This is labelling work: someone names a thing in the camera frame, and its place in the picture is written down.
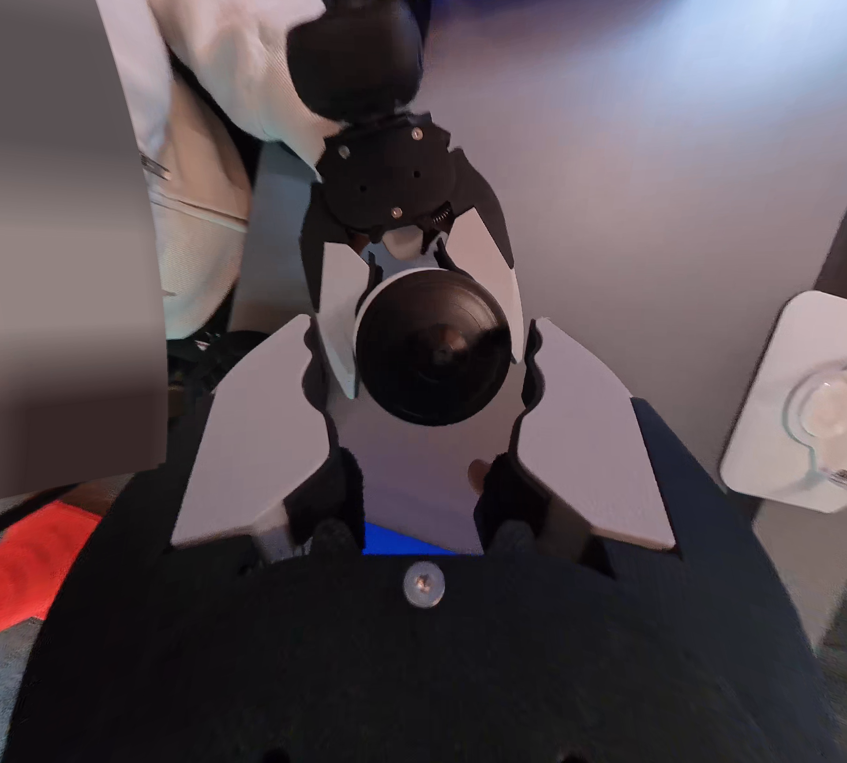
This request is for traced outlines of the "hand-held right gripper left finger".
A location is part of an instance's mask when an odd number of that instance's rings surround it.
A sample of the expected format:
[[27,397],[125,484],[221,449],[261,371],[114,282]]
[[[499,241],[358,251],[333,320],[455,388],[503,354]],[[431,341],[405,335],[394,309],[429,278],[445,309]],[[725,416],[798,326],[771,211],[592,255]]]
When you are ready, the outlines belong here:
[[303,378],[312,362],[308,315],[271,334],[217,385],[171,545],[249,536],[266,560],[296,555],[284,501],[330,457],[323,412]]

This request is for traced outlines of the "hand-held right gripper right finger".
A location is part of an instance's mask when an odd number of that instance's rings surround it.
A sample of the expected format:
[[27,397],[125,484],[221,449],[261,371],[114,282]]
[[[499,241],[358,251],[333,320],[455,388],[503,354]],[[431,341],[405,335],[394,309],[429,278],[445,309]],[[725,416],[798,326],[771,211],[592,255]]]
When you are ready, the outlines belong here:
[[577,557],[589,539],[676,547],[630,390],[548,318],[531,325],[530,398],[513,430],[517,467],[550,496],[542,540]]

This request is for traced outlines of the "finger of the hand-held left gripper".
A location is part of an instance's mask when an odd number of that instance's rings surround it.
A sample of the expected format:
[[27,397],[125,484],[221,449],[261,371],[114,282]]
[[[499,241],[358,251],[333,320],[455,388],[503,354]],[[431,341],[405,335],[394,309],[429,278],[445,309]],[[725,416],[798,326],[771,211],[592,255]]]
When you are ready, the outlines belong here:
[[464,273],[489,292],[508,324],[515,362],[524,359],[524,314],[513,251],[501,207],[471,207],[456,213],[439,207],[443,236],[437,246],[437,265]]
[[355,325],[358,308],[383,280],[372,253],[368,261],[349,246],[325,243],[316,322],[330,371],[348,399],[357,394]]

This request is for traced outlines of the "white plastic bottle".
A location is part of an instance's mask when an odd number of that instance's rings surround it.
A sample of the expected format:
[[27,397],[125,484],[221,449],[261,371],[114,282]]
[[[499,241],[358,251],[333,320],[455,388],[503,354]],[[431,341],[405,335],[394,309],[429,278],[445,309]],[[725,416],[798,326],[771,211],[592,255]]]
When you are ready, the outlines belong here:
[[354,333],[355,361],[361,379],[374,378],[398,367],[404,374],[417,367],[437,365],[433,358],[443,346],[450,363],[459,335],[454,315],[475,281],[459,271],[440,267],[405,269],[382,280],[361,302]]

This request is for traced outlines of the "black bottle lid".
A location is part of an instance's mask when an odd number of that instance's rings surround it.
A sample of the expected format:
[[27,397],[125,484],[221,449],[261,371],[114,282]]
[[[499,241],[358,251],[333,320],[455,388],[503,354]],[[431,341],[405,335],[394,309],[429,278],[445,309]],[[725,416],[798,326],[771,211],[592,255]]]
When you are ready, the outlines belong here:
[[511,330],[493,295],[446,269],[397,273],[375,287],[356,313],[353,345],[373,400],[424,427],[477,415],[513,364]]

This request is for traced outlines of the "person's left forearm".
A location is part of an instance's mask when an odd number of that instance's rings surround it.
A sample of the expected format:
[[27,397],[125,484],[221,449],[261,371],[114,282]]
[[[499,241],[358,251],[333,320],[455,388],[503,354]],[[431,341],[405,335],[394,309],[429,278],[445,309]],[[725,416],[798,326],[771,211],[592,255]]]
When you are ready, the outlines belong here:
[[301,101],[286,52],[291,30],[323,15],[322,0],[96,2],[142,154],[158,159],[164,144],[173,52],[232,123],[318,162],[337,128]]

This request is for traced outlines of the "person's white hoodie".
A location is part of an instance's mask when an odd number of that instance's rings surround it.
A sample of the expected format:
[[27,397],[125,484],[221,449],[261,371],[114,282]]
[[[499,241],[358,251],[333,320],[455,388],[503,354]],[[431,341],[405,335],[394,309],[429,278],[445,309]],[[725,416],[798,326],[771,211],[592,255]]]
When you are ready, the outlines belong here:
[[167,116],[140,152],[172,173],[144,170],[152,205],[167,340],[184,340],[223,304],[239,275],[251,183],[225,123],[186,80],[171,74]]

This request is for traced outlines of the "white board stand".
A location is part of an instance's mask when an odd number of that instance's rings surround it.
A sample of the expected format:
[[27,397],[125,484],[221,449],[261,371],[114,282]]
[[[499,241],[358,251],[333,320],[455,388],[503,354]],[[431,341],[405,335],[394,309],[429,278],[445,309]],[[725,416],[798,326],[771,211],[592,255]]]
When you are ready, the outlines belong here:
[[815,368],[791,389],[783,426],[809,456],[809,476],[846,487],[845,361]]

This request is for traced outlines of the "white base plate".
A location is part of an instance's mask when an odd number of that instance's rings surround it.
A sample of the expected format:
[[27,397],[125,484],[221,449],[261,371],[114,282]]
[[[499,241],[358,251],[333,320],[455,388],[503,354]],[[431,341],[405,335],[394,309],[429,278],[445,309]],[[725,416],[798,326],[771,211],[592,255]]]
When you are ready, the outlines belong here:
[[815,368],[845,361],[846,301],[803,292],[783,309],[724,452],[720,475],[737,493],[835,513],[846,487],[809,476],[809,456],[783,426],[791,389]]

